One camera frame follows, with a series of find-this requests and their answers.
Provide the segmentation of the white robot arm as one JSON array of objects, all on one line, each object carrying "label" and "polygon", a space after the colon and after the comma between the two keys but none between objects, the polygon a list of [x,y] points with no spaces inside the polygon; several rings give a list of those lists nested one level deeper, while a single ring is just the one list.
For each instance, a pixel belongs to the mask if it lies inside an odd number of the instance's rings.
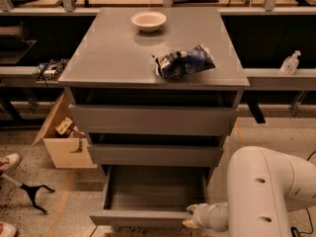
[{"label": "white robot arm", "polygon": [[192,204],[183,224],[230,237],[292,237],[287,214],[316,204],[316,165],[259,146],[238,149],[227,169],[227,201]]}]

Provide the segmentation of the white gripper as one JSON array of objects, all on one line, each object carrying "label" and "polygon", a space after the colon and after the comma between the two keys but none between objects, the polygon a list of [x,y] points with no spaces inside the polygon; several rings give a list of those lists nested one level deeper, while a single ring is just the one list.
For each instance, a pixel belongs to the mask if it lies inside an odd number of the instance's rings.
[{"label": "white gripper", "polygon": [[193,216],[185,219],[183,225],[191,229],[213,229],[215,209],[214,204],[191,204],[187,207],[187,212],[192,213]]}]

